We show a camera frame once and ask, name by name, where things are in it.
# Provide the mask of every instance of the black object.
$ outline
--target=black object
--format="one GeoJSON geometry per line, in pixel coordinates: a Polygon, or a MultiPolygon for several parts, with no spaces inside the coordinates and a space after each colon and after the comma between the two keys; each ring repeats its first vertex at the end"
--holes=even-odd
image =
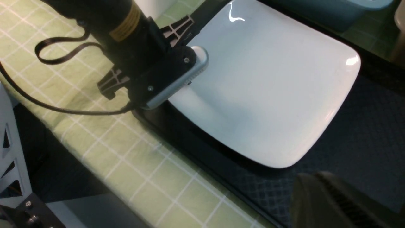
{"type": "MultiPolygon", "coordinates": [[[[311,150],[294,166],[272,169],[229,149],[169,102],[136,109],[143,124],[277,227],[291,226],[290,197],[298,173],[333,172],[394,212],[405,199],[405,71],[307,19],[264,4],[354,48],[362,67],[346,101],[311,150]]],[[[206,0],[192,15],[193,37],[229,0],[206,0]]]]}
{"type": "Polygon", "coordinates": [[[0,219],[17,228],[65,228],[65,225],[34,193],[15,209],[0,205],[0,219]]]}
{"type": "Polygon", "coordinates": [[[135,106],[151,109],[165,101],[182,83],[174,83],[196,63],[196,54],[190,47],[177,44],[194,21],[185,17],[161,31],[154,20],[146,18],[133,0],[42,0],[61,15],[76,19],[85,34],[82,37],[53,37],[43,40],[35,47],[38,59],[48,65],[56,65],[73,58],[89,46],[100,48],[116,66],[99,83],[100,92],[108,99],[126,87],[130,102],[115,111],[82,111],[58,108],[43,103],[22,90],[8,75],[0,63],[0,73],[23,97],[34,104],[52,111],[79,115],[117,115],[126,113],[135,106]],[[43,59],[41,51],[55,43],[86,40],[92,34],[100,43],[81,44],[69,54],[57,59],[43,59]]]}
{"type": "Polygon", "coordinates": [[[398,214],[329,172],[298,174],[292,193],[294,228],[402,228],[398,214]]]}

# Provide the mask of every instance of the white plate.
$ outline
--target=white plate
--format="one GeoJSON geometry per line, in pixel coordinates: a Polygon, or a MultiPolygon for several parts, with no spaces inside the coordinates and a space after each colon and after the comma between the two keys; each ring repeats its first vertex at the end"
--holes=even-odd
{"type": "Polygon", "coordinates": [[[190,46],[209,66],[169,101],[194,124],[265,166],[301,159],[360,69],[350,47],[256,0],[234,0],[190,46]]]}

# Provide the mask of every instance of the table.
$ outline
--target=table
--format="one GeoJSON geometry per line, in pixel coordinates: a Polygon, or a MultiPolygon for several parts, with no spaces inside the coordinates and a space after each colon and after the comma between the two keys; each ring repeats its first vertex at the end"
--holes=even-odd
{"type": "MultiPolygon", "coordinates": [[[[192,13],[204,0],[179,0],[156,21],[167,25],[192,13]]],[[[113,110],[128,101],[121,89],[109,101],[96,82],[112,67],[97,48],[80,52],[67,63],[48,66],[34,47],[55,36],[83,34],[39,0],[0,2],[0,60],[31,96],[72,109],[113,110]]],[[[53,45],[44,58],[67,54],[79,43],[53,45]]],[[[63,145],[134,212],[154,227],[271,227],[178,151],[145,129],[131,113],[74,116],[38,107],[11,90],[63,145]]]]}

